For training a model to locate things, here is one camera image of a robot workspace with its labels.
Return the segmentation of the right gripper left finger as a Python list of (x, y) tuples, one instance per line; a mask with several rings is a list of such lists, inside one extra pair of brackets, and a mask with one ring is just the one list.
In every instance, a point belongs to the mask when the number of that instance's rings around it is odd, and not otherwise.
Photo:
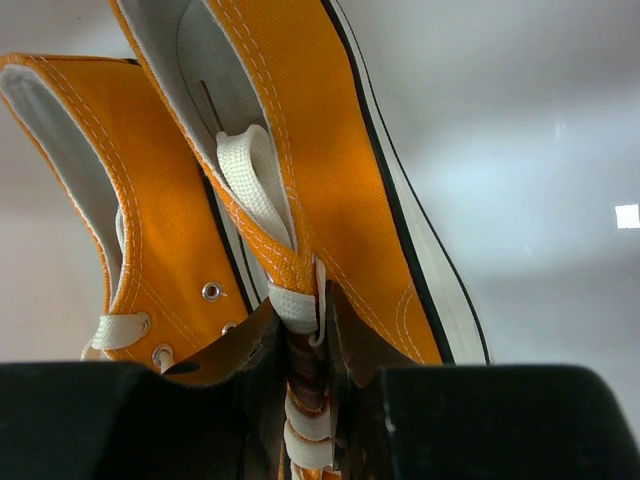
[(5, 479), (274, 479), (285, 391), (269, 303), (164, 373), (135, 362), (5, 363)]

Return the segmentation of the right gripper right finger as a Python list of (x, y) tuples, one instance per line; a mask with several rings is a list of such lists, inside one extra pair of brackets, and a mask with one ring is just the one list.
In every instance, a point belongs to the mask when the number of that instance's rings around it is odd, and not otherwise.
[(326, 287), (335, 461), (346, 479), (635, 479), (608, 385), (571, 365), (421, 366)]

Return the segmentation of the orange canvas sneaker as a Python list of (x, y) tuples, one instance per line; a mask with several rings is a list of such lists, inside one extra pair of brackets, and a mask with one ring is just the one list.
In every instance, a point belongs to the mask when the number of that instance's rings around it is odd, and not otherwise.
[(163, 372), (260, 304), (247, 247), (135, 61), (13, 53), (1, 97), (96, 245), (104, 310), (83, 359)]
[(418, 365), (486, 364), (477, 314), (375, 111), (333, 1), (116, 1), (286, 332), (284, 456), (342, 479), (331, 328)]

